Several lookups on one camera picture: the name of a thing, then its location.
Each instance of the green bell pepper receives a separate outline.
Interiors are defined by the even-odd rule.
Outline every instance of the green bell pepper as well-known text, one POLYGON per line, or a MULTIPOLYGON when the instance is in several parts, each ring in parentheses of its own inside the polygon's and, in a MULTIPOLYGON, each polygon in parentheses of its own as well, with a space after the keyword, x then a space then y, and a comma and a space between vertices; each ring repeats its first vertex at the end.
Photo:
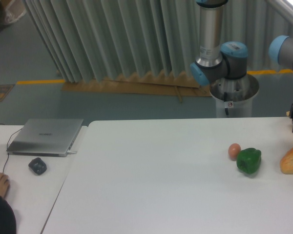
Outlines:
POLYGON ((262 152, 255 148, 241 150, 238 154, 236 165, 241 171, 247 174, 253 174, 260 166, 262 160, 261 155, 262 152))

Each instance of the white cylindrical base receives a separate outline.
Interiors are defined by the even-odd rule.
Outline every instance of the white cylindrical base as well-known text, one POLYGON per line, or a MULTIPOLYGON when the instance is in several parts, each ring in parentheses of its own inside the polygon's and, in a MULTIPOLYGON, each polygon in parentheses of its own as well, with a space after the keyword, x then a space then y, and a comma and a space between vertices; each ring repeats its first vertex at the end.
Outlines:
POLYGON ((216 101, 216 116, 217 118, 242 118, 242 117, 251 117, 252 116, 252 103, 253 97, 244 100, 232 102, 233 107, 229 107, 230 102, 224 102, 223 100, 217 99, 213 96, 216 101))

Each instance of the blue joint cap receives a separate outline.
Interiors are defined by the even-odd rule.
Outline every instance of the blue joint cap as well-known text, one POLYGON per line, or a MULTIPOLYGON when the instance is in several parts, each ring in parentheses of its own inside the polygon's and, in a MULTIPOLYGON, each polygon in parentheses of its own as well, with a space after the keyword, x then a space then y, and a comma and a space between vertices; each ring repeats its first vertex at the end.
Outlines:
POLYGON ((278 36, 276 37, 269 46, 269 57, 272 61, 279 63, 279 53, 281 46, 286 38, 289 36, 278 36))
POLYGON ((191 63, 190 68, 191 68, 191 73, 194 79, 196 80, 196 82, 198 82, 202 86, 209 85, 209 80, 194 62, 191 63))
POLYGON ((248 48, 245 44, 238 41, 228 41, 221 45, 221 52, 227 56, 235 58, 247 58, 248 48))

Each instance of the laptop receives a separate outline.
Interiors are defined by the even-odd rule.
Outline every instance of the laptop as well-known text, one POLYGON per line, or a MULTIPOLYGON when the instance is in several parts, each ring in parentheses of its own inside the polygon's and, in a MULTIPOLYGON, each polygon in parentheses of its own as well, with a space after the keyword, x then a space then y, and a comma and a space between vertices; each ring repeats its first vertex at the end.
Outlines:
POLYGON ((6 150, 12 155, 66 156, 83 119, 29 119, 6 150))

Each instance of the robotic arm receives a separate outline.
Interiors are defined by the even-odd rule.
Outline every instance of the robotic arm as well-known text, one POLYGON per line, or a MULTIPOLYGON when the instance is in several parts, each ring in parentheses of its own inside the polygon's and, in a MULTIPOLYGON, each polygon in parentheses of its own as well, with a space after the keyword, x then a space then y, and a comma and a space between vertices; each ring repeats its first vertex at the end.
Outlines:
POLYGON ((190 65, 194 79, 209 85, 216 103, 217 117, 250 117, 246 100, 258 92, 258 81, 247 75, 246 45, 230 41, 220 46, 224 5, 228 0, 196 0, 200 6, 200 53, 190 65))
MULTIPOLYGON (((266 2, 293 24, 293 0, 266 0, 266 2)), ((269 47, 269 56, 271 60, 293 70, 293 38, 278 36, 269 47)), ((293 104, 289 118, 293 122, 293 104)))

